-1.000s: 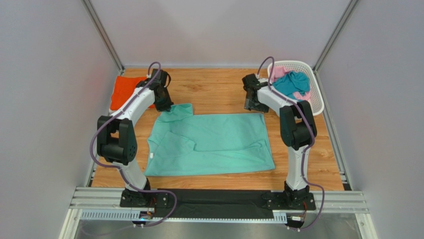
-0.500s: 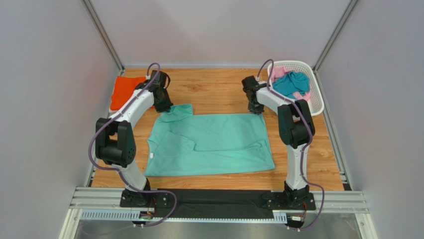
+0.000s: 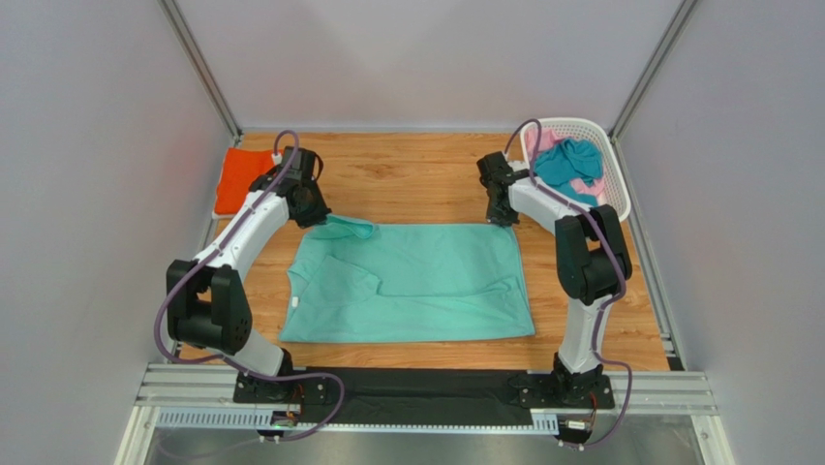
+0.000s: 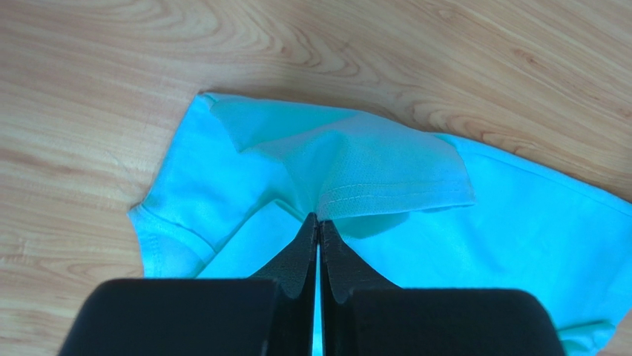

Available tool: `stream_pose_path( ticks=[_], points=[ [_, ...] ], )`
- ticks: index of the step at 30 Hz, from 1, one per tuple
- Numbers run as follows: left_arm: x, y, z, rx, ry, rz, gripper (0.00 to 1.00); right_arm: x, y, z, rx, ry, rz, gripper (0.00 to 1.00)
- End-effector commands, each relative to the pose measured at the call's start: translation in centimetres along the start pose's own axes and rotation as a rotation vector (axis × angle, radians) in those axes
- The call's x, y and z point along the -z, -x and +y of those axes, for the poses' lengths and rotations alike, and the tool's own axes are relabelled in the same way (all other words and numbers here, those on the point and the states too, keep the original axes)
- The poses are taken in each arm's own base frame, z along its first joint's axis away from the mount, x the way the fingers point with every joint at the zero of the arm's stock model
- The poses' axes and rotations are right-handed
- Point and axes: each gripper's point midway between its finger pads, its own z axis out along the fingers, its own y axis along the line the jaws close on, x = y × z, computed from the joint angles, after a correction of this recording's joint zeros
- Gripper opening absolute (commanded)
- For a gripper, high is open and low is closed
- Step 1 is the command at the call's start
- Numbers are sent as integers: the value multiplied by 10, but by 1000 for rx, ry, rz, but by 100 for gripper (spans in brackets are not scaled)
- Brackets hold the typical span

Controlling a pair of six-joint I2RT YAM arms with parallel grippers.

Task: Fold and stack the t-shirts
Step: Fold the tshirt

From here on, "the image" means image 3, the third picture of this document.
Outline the mint green t-shirt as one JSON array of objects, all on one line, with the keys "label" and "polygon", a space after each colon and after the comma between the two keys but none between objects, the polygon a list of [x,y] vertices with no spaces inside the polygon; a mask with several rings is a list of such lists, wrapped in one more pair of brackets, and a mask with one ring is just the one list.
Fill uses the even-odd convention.
[{"label": "mint green t-shirt", "polygon": [[513,230],[376,224],[332,215],[306,232],[288,270],[279,338],[417,343],[535,334]]}]

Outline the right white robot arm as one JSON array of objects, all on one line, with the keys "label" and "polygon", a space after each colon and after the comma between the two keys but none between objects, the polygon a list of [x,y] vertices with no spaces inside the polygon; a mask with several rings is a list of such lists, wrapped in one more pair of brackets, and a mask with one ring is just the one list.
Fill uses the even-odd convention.
[{"label": "right white robot arm", "polygon": [[632,273],[619,215],[608,205],[573,201],[502,152],[477,161],[489,223],[510,227],[526,215],[554,235],[559,282],[568,296],[565,336],[554,355],[551,393],[572,405],[605,392],[602,325]]}]

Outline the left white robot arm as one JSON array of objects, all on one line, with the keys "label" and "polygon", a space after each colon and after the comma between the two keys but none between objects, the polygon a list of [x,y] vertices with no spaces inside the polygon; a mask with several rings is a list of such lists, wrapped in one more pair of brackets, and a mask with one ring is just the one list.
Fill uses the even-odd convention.
[{"label": "left white robot arm", "polygon": [[320,156],[288,146],[272,169],[250,184],[238,213],[194,258],[167,270],[168,294],[155,331],[209,352],[235,368],[245,386],[288,390],[301,381],[290,353],[253,327],[244,281],[263,247],[286,223],[302,229],[325,222],[331,210],[318,184]]}]

